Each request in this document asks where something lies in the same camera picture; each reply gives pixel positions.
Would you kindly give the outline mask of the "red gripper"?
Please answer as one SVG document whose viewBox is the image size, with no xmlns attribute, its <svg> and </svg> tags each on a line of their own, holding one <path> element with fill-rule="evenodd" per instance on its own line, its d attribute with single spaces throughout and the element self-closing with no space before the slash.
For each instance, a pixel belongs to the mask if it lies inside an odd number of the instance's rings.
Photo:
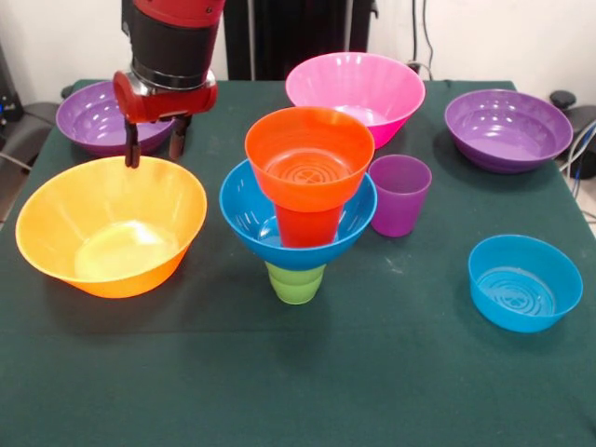
<svg viewBox="0 0 596 447">
<path fill-rule="evenodd" d="M 213 71 L 198 88 L 163 89 L 144 84 L 134 73 L 116 72 L 113 87 L 119 110 L 125 117 L 125 165 L 139 167 L 141 147 L 136 124 L 168 120 L 174 125 L 169 141 L 169 157 L 178 160 L 184 151 L 191 115 L 208 112 L 215 104 L 218 86 Z"/>
</svg>

